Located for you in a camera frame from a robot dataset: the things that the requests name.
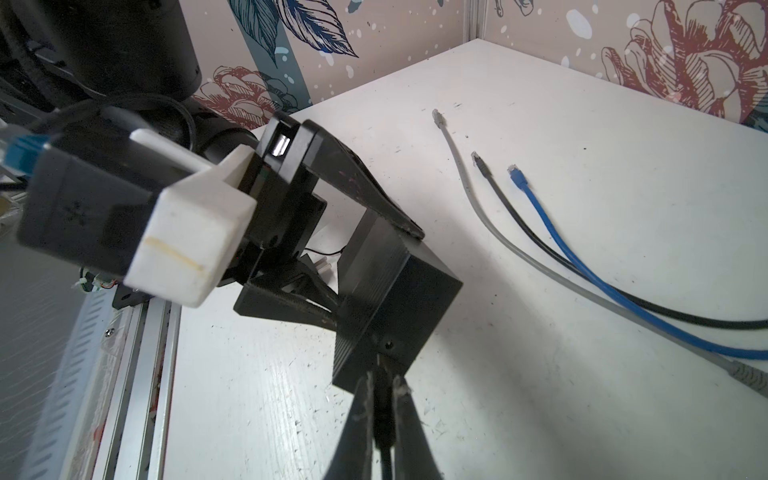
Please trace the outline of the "black network switch box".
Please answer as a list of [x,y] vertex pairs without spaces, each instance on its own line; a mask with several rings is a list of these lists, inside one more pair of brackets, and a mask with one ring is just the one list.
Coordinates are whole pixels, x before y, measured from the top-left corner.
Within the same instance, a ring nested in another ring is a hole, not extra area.
[[350,393],[380,359],[406,374],[463,286],[425,243],[372,210],[338,270],[332,384]]

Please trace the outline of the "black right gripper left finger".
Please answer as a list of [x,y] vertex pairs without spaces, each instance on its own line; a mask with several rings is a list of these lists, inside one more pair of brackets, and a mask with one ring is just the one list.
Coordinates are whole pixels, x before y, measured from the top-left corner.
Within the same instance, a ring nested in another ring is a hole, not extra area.
[[364,480],[371,478],[374,436],[374,374],[366,373],[357,383],[335,453],[324,479]]

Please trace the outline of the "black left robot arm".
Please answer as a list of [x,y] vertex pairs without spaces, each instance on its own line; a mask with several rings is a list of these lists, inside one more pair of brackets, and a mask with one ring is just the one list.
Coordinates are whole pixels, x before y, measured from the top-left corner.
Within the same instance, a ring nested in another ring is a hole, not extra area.
[[261,138],[192,98],[175,1],[5,1],[2,36],[53,105],[1,131],[20,241],[187,307],[237,282],[244,316],[421,327],[423,230],[312,121]]

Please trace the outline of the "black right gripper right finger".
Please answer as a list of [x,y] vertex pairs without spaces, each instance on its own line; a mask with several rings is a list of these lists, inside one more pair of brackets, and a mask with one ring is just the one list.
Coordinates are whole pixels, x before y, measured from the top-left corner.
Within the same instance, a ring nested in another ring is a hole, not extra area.
[[404,377],[396,376],[393,379],[391,398],[395,435],[394,478],[440,480],[441,473],[430,450],[411,389]]

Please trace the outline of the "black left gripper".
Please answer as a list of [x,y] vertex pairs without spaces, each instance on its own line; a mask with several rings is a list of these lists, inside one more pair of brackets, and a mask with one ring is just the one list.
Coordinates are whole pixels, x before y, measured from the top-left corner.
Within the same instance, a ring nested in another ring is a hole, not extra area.
[[314,193],[318,178],[417,240],[425,233],[341,140],[311,120],[302,131],[309,146],[289,115],[279,112],[267,124],[239,186],[256,208],[227,281],[243,284],[234,304],[240,316],[335,332],[339,296],[309,255],[299,258],[327,206]]

